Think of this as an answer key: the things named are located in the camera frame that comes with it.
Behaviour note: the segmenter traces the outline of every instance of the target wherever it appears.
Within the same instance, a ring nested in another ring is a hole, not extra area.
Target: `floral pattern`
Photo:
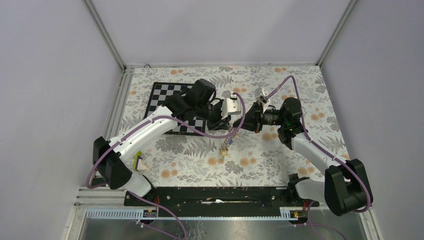
[[[193,83],[203,78],[216,86],[218,97],[228,97],[231,91],[240,93],[248,110],[256,88],[271,92],[288,75],[296,79],[311,136],[337,155],[349,158],[317,66],[136,68],[119,133],[143,119],[153,82]],[[270,99],[271,105],[279,108],[288,97],[296,97],[291,80]],[[140,149],[149,168],[144,175],[161,187],[285,186],[294,173],[323,181],[323,174],[309,160],[280,143],[277,129],[264,126],[257,134],[241,129],[225,157],[219,151],[224,139],[164,134]],[[226,131],[208,133],[224,135]]]

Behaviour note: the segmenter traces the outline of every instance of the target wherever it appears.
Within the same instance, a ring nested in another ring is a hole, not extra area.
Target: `black and white checkerboard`
[[[152,114],[158,106],[162,105],[167,96],[176,94],[179,91],[190,89],[192,88],[192,86],[193,84],[190,83],[154,82],[153,87],[151,89],[150,97],[148,99],[144,118],[147,118],[147,116]],[[196,130],[199,130],[203,133],[205,132],[205,120],[201,120],[195,117],[193,120],[186,121],[186,123],[194,127]],[[183,125],[177,126],[176,128],[167,131],[166,134],[199,136],[199,134],[195,133],[193,130]]]

